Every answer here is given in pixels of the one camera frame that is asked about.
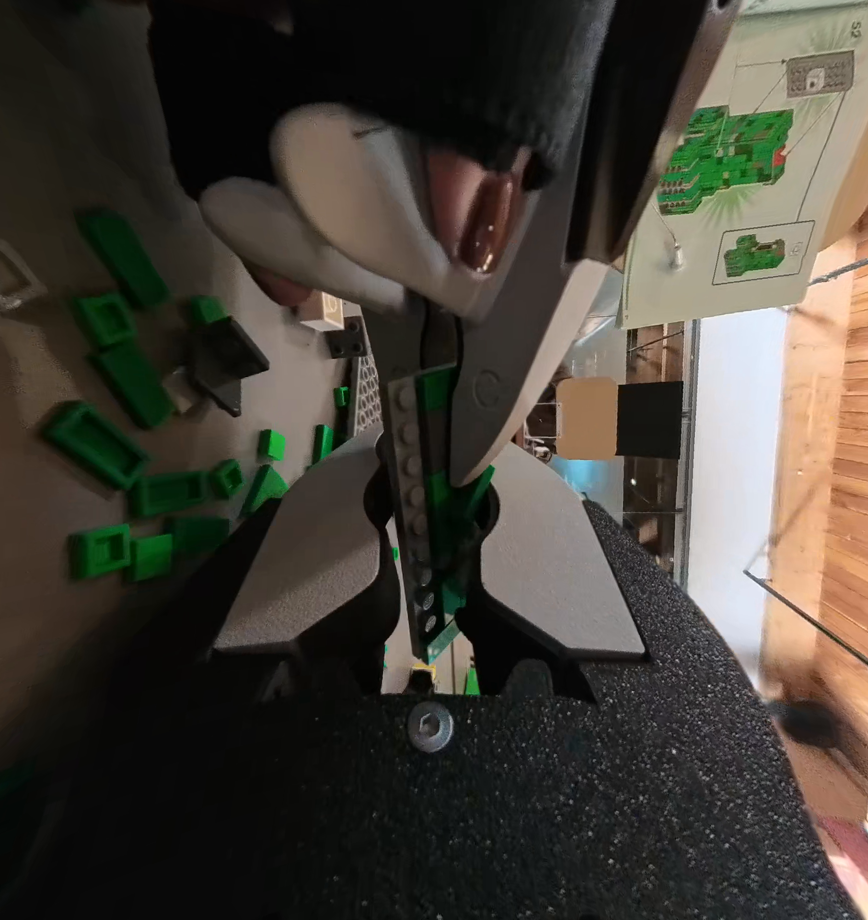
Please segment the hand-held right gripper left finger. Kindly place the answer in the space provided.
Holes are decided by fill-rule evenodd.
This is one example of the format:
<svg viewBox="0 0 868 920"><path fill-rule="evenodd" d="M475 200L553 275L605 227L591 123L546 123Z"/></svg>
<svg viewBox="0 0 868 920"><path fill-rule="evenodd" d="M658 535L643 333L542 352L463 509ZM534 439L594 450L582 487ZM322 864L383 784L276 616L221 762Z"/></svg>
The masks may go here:
<svg viewBox="0 0 868 920"><path fill-rule="evenodd" d="M342 663L363 692L382 690L402 584L387 530L393 511L381 435L347 441L280 500L216 651L274 653L301 667Z"/></svg>

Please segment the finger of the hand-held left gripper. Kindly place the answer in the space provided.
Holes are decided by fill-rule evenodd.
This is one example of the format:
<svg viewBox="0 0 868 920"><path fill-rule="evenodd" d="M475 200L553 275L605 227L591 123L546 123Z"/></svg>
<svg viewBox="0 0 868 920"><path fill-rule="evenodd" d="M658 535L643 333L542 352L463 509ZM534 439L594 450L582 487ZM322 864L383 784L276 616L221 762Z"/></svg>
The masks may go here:
<svg viewBox="0 0 868 920"><path fill-rule="evenodd" d="M452 404L463 358L459 316L408 291L399 309L368 309L366 328L383 405L390 402L392 383L417 375L430 378L422 384L422 404Z"/></svg>
<svg viewBox="0 0 868 920"><path fill-rule="evenodd" d="M516 259L486 319L463 328L451 402L452 486L471 483L520 428L609 271L591 259Z"/></svg>

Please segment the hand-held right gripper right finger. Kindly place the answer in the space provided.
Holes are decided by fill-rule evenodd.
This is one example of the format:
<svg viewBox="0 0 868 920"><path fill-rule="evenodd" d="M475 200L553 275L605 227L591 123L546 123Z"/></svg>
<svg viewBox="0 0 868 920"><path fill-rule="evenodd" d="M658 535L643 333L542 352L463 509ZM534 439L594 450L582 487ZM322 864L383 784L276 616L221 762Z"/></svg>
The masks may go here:
<svg viewBox="0 0 868 920"><path fill-rule="evenodd" d="M584 662L646 663L647 647L583 500L510 443L475 522L460 629L481 692L535 661L554 692L588 692Z"/></svg>

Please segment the grey brick plate green tiles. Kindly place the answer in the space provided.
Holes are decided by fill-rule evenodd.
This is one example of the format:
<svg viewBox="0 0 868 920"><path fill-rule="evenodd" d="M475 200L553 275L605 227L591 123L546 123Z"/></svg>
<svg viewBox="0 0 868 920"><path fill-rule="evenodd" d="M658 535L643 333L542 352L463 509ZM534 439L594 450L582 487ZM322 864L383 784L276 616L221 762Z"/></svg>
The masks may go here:
<svg viewBox="0 0 868 920"><path fill-rule="evenodd" d="M423 370L394 379L381 396L409 636L414 655L426 665L459 634L455 617L466 604L493 504L494 466L470 485L451 485L457 374L453 365Z"/></svg>

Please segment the grey desk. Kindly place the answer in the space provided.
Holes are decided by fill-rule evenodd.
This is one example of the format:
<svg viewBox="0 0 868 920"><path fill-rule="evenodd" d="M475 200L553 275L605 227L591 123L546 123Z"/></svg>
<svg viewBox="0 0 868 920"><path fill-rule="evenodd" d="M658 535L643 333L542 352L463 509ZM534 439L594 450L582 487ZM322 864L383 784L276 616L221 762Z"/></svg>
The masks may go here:
<svg viewBox="0 0 868 920"><path fill-rule="evenodd" d="M334 388L349 362L273 305L209 232L177 184L148 53L143 6L0 2L0 240L47 295L0 313L0 771L36 773L66 757L95 684L169 579L132 586L121 573L69 577L69 538L127 520L106 488L41 437L63 403L93 404L151 457L153 473L259 463L260 431L286 437L279 465L292 482L312 460L315 427L334 424ZM254 339L270 369L243 383L234 419L204 399L152 431L130 420L89 361L71 298L115 285L75 215L109 208L127 218L170 286L172 302L137 313L160 378L184 365L183 307L215 295Z"/></svg>

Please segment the person's left hand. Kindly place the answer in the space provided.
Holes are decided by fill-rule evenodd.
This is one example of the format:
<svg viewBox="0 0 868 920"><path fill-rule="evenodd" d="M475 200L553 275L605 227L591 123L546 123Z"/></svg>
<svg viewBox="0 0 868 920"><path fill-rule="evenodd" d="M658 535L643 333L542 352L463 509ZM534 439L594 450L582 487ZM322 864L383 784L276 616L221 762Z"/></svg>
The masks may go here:
<svg viewBox="0 0 868 920"><path fill-rule="evenodd" d="M521 148L500 171L446 148L426 152L433 233L450 262L476 278L497 269L508 245L531 154Z"/></svg>

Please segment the small black studded brick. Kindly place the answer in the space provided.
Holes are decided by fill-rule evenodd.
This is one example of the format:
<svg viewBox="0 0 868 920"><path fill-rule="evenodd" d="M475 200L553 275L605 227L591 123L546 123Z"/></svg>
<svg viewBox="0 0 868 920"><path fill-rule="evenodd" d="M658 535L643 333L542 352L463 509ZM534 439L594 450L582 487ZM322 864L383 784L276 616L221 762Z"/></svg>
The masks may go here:
<svg viewBox="0 0 868 920"><path fill-rule="evenodd" d="M334 360L364 358L369 353L362 316L346 316L343 327L326 331L324 339L329 356Z"/></svg>

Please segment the plain grey brick plate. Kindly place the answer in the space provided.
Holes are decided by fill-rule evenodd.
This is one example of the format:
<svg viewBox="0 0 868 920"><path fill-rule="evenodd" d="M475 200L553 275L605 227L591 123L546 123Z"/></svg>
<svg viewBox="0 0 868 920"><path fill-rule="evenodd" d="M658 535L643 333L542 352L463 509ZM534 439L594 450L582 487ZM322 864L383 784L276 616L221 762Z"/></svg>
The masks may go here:
<svg viewBox="0 0 868 920"><path fill-rule="evenodd" d="M370 352L351 362L347 406L347 437L382 426L382 402L377 367Z"/></svg>

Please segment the tan board stand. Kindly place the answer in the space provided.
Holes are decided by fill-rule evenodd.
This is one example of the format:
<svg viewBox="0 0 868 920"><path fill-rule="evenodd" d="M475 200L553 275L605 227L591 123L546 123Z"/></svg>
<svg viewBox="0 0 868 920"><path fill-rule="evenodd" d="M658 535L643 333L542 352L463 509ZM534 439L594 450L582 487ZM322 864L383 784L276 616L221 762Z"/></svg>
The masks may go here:
<svg viewBox="0 0 868 920"><path fill-rule="evenodd" d="M555 452L568 461L618 454L619 385L610 377L566 378L556 385Z"/></svg>

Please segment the white brick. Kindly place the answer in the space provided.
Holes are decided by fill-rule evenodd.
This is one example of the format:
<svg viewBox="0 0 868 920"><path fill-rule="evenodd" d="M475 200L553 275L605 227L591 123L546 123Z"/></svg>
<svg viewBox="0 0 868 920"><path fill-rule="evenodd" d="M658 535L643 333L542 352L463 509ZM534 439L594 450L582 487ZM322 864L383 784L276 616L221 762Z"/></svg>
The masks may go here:
<svg viewBox="0 0 868 920"><path fill-rule="evenodd" d="M296 309L302 326L317 332L336 332L345 329L344 301L332 294L314 291Z"/></svg>

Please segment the white book stand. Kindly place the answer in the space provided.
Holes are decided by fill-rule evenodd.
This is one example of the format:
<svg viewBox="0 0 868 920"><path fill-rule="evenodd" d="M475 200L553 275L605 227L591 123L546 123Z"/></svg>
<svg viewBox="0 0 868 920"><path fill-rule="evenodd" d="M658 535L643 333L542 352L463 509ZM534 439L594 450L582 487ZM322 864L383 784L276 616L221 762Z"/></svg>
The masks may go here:
<svg viewBox="0 0 868 920"><path fill-rule="evenodd" d="M661 213L655 211L654 241L651 245L651 264L658 272L677 273L685 267L685 252L681 239Z"/></svg>

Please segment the dark grey brick plate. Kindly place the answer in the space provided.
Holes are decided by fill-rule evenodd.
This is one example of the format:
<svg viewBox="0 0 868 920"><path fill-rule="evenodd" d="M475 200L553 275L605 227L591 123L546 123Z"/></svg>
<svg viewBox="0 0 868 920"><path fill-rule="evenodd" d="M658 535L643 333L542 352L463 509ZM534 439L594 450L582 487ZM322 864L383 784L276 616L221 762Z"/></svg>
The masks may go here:
<svg viewBox="0 0 868 920"><path fill-rule="evenodd" d="M223 317L190 332L193 387L233 418L243 414L243 380L266 373L270 361L237 319Z"/></svg>

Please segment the open instruction booklet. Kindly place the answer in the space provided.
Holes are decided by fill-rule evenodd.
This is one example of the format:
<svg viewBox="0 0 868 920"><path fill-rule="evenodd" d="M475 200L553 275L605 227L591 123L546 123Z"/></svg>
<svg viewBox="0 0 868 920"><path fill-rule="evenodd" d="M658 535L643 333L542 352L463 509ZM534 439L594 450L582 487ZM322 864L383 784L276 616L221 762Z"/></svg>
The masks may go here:
<svg viewBox="0 0 868 920"><path fill-rule="evenodd" d="M744 2L630 241L619 323L795 305L868 204L868 2ZM651 261L655 211L685 267Z"/></svg>

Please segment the pile of loose green bricks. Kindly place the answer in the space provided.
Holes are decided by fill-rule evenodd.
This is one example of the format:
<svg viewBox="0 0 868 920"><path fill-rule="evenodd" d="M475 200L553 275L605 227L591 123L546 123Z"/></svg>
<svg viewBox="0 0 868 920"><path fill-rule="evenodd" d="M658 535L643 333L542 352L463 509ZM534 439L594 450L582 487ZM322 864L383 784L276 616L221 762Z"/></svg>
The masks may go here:
<svg viewBox="0 0 868 920"><path fill-rule="evenodd" d="M190 387L195 396L191 410L200 403L216 406L191 384L190 332L227 316L237 319L244 328L239 318L217 296L196 294L187 298L179 306L185 322L183 361L172 375L159 376L142 346L134 314L170 304L174 300L170 288L122 215L94 209L79 213L76 222L116 285L113 291L75 297L71 307L77 325L92 345L88 360L118 406L141 431L155 431L186 414L179 399L182 385ZM265 353L259 340L244 330ZM244 493L240 506L244 519L268 501L280 500L289 489L278 469L285 459L286 438L273 428L257 431L259 464L251 477L246 476L235 457L222 459L208 469L151 473L149 453L85 400L62 402L40 434L83 472L106 488L124 493L130 522L162 518L166 525L157 535L134 535L130 522L72 535L68 542L72 581L89 581L117 572L131 582L170 574L176 558L209 555L231 534L231 520L227 517L182 516L183 512L214 501L229 503Z"/></svg>

